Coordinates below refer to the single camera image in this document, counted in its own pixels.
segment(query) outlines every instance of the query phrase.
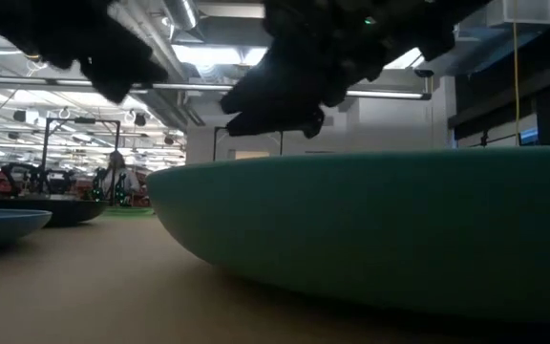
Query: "pole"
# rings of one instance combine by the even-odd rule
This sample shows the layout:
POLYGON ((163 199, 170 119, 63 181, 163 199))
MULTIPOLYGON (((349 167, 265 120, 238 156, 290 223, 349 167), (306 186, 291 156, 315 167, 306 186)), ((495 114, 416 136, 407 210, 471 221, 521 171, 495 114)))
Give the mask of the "pole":
MULTIPOLYGON (((116 125, 116 141, 114 143, 114 150, 117 152, 118 151, 118 143, 119 143, 119 140, 120 140, 120 121, 116 120, 115 125, 116 125)), ((112 166, 112 184, 110 186, 110 190, 112 190, 112 198, 110 199, 110 206, 114 206, 114 204, 116 204, 116 186, 115 186, 115 183, 116 183, 116 167, 112 166)))
POLYGON ((280 140, 279 140, 279 155, 282 156, 284 154, 284 132, 279 132, 280 134, 280 140))
POLYGON ((214 129, 214 158, 212 161, 215 161, 216 160, 216 149, 218 148, 218 132, 221 130, 221 129, 224 129, 222 127, 216 127, 214 129))
POLYGON ((48 156, 48 138, 50 136, 50 123, 53 122, 53 118, 46 118, 46 131, 44 132, 44 148, 42 150, 42 165, 40 166, 39 171, 39 188, 37 192, 39 194, 44 192, 44 181, 48 176, 46 176, 46 157, 48 156))

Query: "ceiling pipe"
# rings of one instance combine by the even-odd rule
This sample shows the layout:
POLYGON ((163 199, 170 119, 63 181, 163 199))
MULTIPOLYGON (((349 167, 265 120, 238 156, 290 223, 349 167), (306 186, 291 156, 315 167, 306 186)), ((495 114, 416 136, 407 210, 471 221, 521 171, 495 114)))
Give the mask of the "ceiling pipe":
MULTIPOLYGON (((92 89, 89 80, 78 79, 51 79, 39 77, 7 77, 0 76, 0 88, 22 87, 26 90, 46 90, 57 91, 62 89, 92 89)), ((189 83, 157 83, 147 88, 143 85, 136 85, 131 91, 139 97, 144 96, 146 91, 171 90, 171 91, 203 91, 203 92, 227 92, 232 90, 235 85, 225 84, 189 84, 189 83)), ((410 93, 388 90, 348 90, 348 97, 361 98, 383 98, 383 99, 406 99, 406 100, 430 100, 432 95, 429 93, 410 93)))
POLYGON ((189 31, 199 24, 199 9, 193 0, 163 0, 165 15, 176 29, 189 31))
MULTIPOLYGON (((167 81, 185 81, 187 79, 187 75, 184 72, 181 62, 178 60, 178 57, 173 51, 169 37, 165 38, 160 30, 155 27, 152 18, 150 18, 147 14, 147 10, 143 8, 136 0, 121 2, 118 5, 118 9, 125 15, 119 15, 117 20, 126 25, 133 26, 136 31, 143 33, 146 41, 153 43, 153 48, 155 48, 154 57, 160 65, 167 70, 169 75, 167 81)), ((131 92, 135 93, 134 97, 140 99, 148 107, 154 110, 154 115, 163 124, 168 127, 185 131, 188 123, 188 116, 185 105, 180 101, 180 99, 185 97, 183 92, 174 94, 169 93, 166 96, 159 93, 158 90, 145 88, 137 89, 131 92)))

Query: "black frame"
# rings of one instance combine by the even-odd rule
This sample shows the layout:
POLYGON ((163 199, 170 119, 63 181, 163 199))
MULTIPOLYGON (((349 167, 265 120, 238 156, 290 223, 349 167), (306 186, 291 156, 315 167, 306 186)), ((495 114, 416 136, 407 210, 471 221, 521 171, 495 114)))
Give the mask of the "black frame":
MULTIPOLYGON (((96 123, 113 123, 116 125, 116 143, 114 144, 114 151, 118 151, 118 142, 120 140, 120 121, 119 120, 112 120, 112 119, 94 119, 94 118, 46 118, 46 131, 44 133, 44 150, 42 152, 42 164, 40 166, 41 169, 41 178, 39 179, 39 188, 37 189, 38 193, 44 192, 44 181, 47 178, 46 175, 46 158, 48 156, 48 140, 50 138, 51 134, 54 134, 56 132, 56 129, 58 129, 61 125, 72 121, 76 124, 96 124, 96 123), (50 123, 52 122, 58 122, 59 125, 54 128, 52 132, 50 132, 50 123)), ((114 187, 114 184, 116 182, 116 175, 112 173, 112 187, 114 187)), ((115 193, 112 192, 112 199, 110 200, 110 205, 114 206, 116 203, 116 196, 115 193)))
MULTIPOLYGON (((216 150, 218 148, 218 132, 221 130, 226 130, 225 127, 216 127, 214 129, 214 155, 212 161, 216 160, 216 150)), ((284 154, 284 132, 280 131, 280 140, 279 140, 279 155, 282 156, 284 154)))

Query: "blue bowl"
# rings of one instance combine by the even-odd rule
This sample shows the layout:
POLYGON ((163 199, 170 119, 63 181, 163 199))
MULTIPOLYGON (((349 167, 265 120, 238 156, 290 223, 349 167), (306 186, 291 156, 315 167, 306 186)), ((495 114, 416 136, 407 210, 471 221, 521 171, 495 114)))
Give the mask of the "blue bowl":
POLYGON ((0 209, 0 246, 16 240, 42 228, 52 213, 41 210, 0 209))

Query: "beam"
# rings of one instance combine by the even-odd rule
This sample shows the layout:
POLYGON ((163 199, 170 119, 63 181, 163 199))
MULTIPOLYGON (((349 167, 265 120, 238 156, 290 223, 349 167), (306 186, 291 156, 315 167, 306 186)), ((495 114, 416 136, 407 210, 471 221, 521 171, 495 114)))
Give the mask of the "beam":
MULTIPOLYGON (((74 87, 77 89, 92 90, 89 80, 78 79, 50 79, 39 77, 6 77, 0 76, 0 88, 22 87, 25 90, 59 91, 60 88, 74 87)), ((229 84, 187 84, 187 83, 158 83, 150 88, 136 85, 133 93, 145 94, 150 89, 172 91, 202 91, 202 92, 226 92, 232 90, 234 85, 229 84)), ((391 90, 350 89, 348 97, 406 99, 406 100, 430 100, 429 93, 409 93, 391 90)))

